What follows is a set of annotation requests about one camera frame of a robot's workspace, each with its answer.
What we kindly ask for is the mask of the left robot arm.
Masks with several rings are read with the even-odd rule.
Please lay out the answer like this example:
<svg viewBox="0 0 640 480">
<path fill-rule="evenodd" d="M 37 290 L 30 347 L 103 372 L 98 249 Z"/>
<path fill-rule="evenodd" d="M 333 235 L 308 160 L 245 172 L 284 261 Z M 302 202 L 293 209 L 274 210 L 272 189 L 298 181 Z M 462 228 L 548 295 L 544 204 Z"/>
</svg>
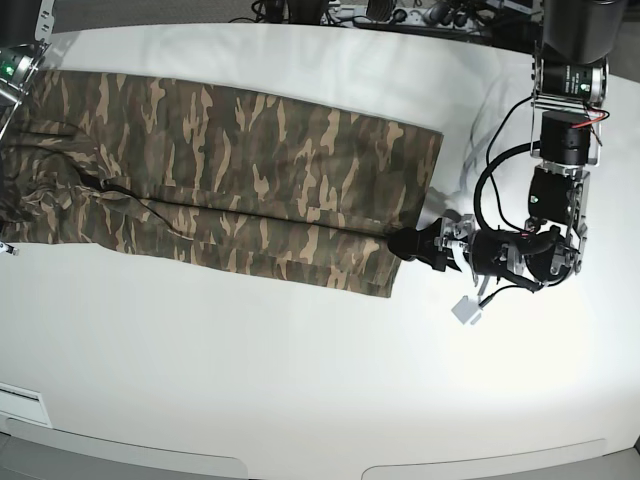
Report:
<svg viewBox="0 0 640 480">
<path fill-rule="evenodd" d="M 625 1 L 542 2 L 527 99 L 530 141 L 487 160 L 474 189 L 472 214 L 393 233 L 388 247 L 395 256 L 437 271 L 494 277 L 532 293 L 581 270 L 588 169 L 600 159 L 601 124 L 610 116 L 604 108 L 608 56 L 627 7 Z M 527 196 L 528 218 L 521 227 L 493 228 L 483 213 L 485 186 L 506 161 L 524 153 L 539 161 Z"/>
</svg>

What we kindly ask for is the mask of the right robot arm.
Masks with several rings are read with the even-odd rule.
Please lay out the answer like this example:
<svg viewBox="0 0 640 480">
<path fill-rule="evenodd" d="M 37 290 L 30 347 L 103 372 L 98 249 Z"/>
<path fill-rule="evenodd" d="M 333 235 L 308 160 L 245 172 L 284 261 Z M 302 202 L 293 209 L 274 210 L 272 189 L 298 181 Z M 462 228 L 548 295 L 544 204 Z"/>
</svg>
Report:
<svg viewBox="0 0 640 480">
<path fill-rule="evenodd" d="M 54 0 L 1 1 L 1 137 L 49 49 L 54 13 Z"/>
</svg>

